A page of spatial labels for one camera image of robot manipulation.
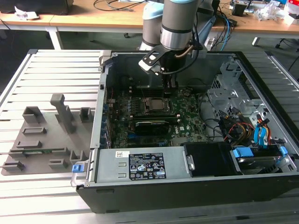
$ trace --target blue cable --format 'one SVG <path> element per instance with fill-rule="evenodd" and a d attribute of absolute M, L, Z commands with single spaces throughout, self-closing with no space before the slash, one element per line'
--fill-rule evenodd
<path fill-rule="evenodd" d="M 221 48 L 220 51 L 222 51 L 224 49 L 224 46 L 226 45 L 227 41 L 228 41 L 228 33 L 229 33 L 229 22 L 227 20 L 227 18 L 224 18 L 226 20 L 226 23 L 228 24 L 228 31 L 226 32 L 226 36 L 225 36 L 225 40 L 224 40 L 224 43 L 223 43 L 223 46 Z"/>

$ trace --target warning label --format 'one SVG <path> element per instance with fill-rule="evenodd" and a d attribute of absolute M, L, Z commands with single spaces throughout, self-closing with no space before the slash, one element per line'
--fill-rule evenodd
<path fill-rule="evenodd" d="M 163 153 L 130 154 L 129 178 L 132 181 L 166 178 Z"/>

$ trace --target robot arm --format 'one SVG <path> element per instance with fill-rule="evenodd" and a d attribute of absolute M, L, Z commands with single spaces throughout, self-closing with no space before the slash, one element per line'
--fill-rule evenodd
<path fill-rule="evenodd" d="M 146 72 L 161 75 L 165 89 L 177 87 L 175 76 L 172 75 L 191 65 L 185 66 L 188 53 L 196 50 L 195 61 L 198 51 L 203 49 L 200 44 L 202 38 L 199 38 L 194 23 L 198 5 L 204 1 L 206 5 L 211 5 L 211 0 L 200 0 L 200 3 L 198 0 L 165 0 L 164 5 L 151 2 L 144 8 L 140 50 L 151 51 L 139 65 Z M 209 29 L 214 21 L 208 21 L 207 24 L 211 24 Z"/>

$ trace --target wooden desk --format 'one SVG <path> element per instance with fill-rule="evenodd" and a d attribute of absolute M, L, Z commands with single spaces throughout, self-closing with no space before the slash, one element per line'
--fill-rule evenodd
<path fill-rule="evenodd" d="M 254 34 L 257 38 L 255 38 L 253 45 L 257 44 L 260 37 L 299 38 L 299 26 L 285 25 L 281 19 L 278 19 L 278 21 L 258 21 L 253 14 L 245 14 L 243 17 L 232 16 L 228 5 L 223 5 L 228 1 L 223 0 L 220 6 L 228 18 L 238 21 L 233 33 Z M 74 0 L 69 15 L 41 15 L 41 19 L 35 21 L 19 21 L 13 14 L 0 14 L 0 18 L 11 29 L 48 31 L 55 49 L 63 49 L 59 31 L 142 33 L 144 3 L 133 7 L 133 12 L 106 12 L 96 9 L 93 2 L 94 0 Z M 114 7 L 123 7 L 130 4 L 112 3 Z M 110 9 L 104 1 L 98 3 L 97 7 Z M 7 28 L 0 23 L 0 29 Z M 215 34 L 222 30 L 222 21 L 216 21 L 211 33 Z"/>
<path fill-rule="evenodd" d="M 69 15 L 54 15 L 50 21 L 51 26 L 70 27 L 100 27 L 100 28 L 137 28 L 142 29 L 143 8 L 142 3 L 133 7 L 133 12 L 126 11 L 100 11 L 93 6 L 94 0 L 74 0 Z M 111 3 L 112 6 L 120 8 L 132 3 Z M 104 1 L 99 2 L 96 7 L 109 10 Z"/>
<path fill-rule="evenodd" d="M 229 9 L 229 5 L 220 4 L 222 12 L 228 19 L 237 21 L 237 26 L 233 32 L 246 32 L 246 33 L 261 33 L 261 34 L 299 34 L 298 25 L 286 25 L 283 23 L 283 19 L 277 18 L 277 21 L 266 20 L 259 21 L 254 18 L 253 13 L 244 13 L 243 17 L 233 16 L 232 11 Z M 212 28 L 212 31 L 222 31 L 223 23 L 216 21 Z"/>

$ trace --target blue latch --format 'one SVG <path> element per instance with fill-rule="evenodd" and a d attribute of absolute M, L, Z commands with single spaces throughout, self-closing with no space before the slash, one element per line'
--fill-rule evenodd
<path fill-rule="evenodd" d="M 233 150 L 233 153 L 236 158 L 253 156 L 253 153 L 249 147 L 238 147 Z"/>
<path fill-rule="evenodd" d="M 71 169 L 72 173 L 83 173 L 84 172 L 84 164 L 78 165 L 75 164 L 73 165 L 73 168 Z"/>
<path fill-rule="evenodd" d="M 279 150 L 281 151 L 282 155 L 288 154 L 288 150 L 286 150 L 286 148 L 284 146 L 281 146 Z"/>
<path fill-rule="evenodd" d="M 262 146 L 263 148 L 266 148 L 267 146 L 265 145 L 263 139 L 264 139 L 264 137 L 266 135 L 267 130 L 266 130 L 266 128 L 262 127 L 262 130 L 261 130 L 261 133 L 260 133 L 260 138 L 258 138 L 259 132 L 260 132 L 260 127 L 257 125 L 256 129 L 254 130 L 253 140 L 254 140 L 255 143 L 258 142 L 258 144 L 260 146 Z"/>

